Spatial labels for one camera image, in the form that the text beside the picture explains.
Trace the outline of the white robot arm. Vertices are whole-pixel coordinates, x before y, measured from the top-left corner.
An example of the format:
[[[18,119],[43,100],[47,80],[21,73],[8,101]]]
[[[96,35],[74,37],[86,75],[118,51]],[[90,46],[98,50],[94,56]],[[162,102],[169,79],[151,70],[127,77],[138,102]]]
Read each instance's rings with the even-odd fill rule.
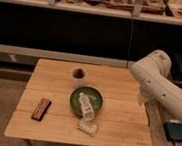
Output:
[[[155,50],[134,62],[129,70],[144,91],[182,122],[182,88],[167,79],[171,63],[166,52]]]

